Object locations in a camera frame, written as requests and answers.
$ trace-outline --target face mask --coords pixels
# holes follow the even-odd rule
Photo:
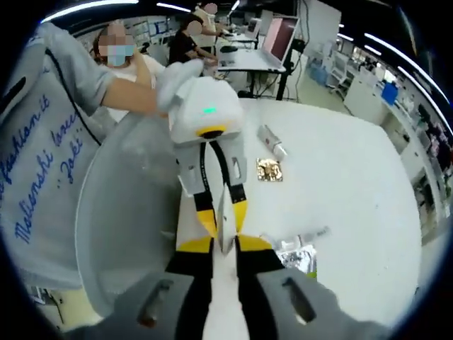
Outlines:
[[[134,53],[134,46],[131,45],[109,45],[107,46],[107,61],[113,66],[121,66],[126,62],[126,56]]]

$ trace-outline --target white tabletop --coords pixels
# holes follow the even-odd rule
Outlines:
[[[386,133],[324,108],[255,99],[241,103],[248,159],[243,233],[282,239],[328,226],[331,234],[316,241],[319,282],[356,319],[394,325],[413,299],[421,245],[413,189]],[[261,123],[280,137],[289,153],[282,162],[283,182],[257,179],[256,158],[272,157],[256,137]],[[217,207],[222,175],[210,147],[206,170]],[[207,234],[197,221],[193,199],[184,195],[178,226],[177,245]],[[231,288],[237,285],[234,260],[220,262],[222,256],[216,252],[213,305],[220,306],[218,312],[229,311],[222,320],[239,320],[237,290]],[[216,318],[210,314],[208,319]],[[224,325],[229,335],[229,329],[243,329],[242,321],[234,322]],[[207,334],[214,332],[210,325],[214,322],[205,327]]]
[[[285,67],[276,67],[266,60],[260,50],[239,49],[233,53],[235,63],[227,66],[219,64],[218,71],[267,71],[273,73],[283,73],[286,71]]]
[[[240,43],[254,43],[256,39],[249,38],[245,34],[233,34],[233,36],[228,37],[228,36],[223,36],[224,39],[230,41],[230,42],[240,42]]]

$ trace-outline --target blue handwritten text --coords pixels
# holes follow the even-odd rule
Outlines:
[[[84,144],[79,138],[76,138],[76,145],[74,145],[73,142],[70,142],[69,145],[71,146],[72,156],[60,164],[59,170],[63,174],[66,174],[70,184],[72,184],[74,182],[74,179],[72,178],[72,170],[74,169],[77,156],[80,154],[80,150]]]
[[[68,133],[68,130],[76,122],[76,119],[77,114],[74,112],[64,121],[62,126],[60,126],[58,132],[50,131],[50,136],[52,137],[55,145],[59,147],[62,144],[63,137]]]
[[[45,159],[41,158],[38,154],[36,155],[36,161],[40,166],[40,170],[36,173],[36,180],[31,183],[28,197],[25,200],[19,201],[19,208],[23,212],[23,223],[17,222],[15,228],[15,236],[18,239],[22,239],[25,243],[30,243],[30,235],[32,228],[32,218],[35,212],[35,206],[38,201],[39,193],[42,189],[43,184],[47,178],[47,170],[49,170],[54,157],[52,154],[48,154],[45,150],[42,151]]]
[[[30,137],[30,134],[33,131],[33,128],[36,126],[36,124],[41,119],[41,115],[43,113],[45,113],[45,111],[50,106],[50,101],[49,101],[49,99],[47,99],[45,94],[43,94],[42,97],[40,98],[39,104],[40,104],[40,111],[32,114],[27,125],[20,128],[18,130],[17,134],[13,135],[13,137],[11,138],[11,144],[13,146],[13,151],[9,155],[7,155],[6,160],[0,161],[0,172],[3,175],[4,180],[9,185],[11,185],[13,183],[13,181],[11,180],[11,177],[9,175],[11,174],[11,171],[13,170],[14,164],[16,163],[16,160],[17,160],[19,154],[21,153],[21,150],[27,144],[28,138]]]

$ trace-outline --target gold foil packet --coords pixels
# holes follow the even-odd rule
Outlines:
[[[258,180],[267,182],[283,181],[280,163],[273,159],[256,159],[256,173]]]

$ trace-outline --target pink screen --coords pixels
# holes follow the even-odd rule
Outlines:
[[[265,50],[282,62],[288,46],[292,42],[291,38],[296,24],[297,19],[295,18],[274,18],[264,40]]]
[[[274,46],[274,42],[277,39],[277,34],[280,30],[282,22],[282,18],[274,18],[272,19],[272,23],[270,23],[268,34],[266,35],[266,39],[264,39],[263,43],[264,49],[269,53],[272,53],[272,47]]]

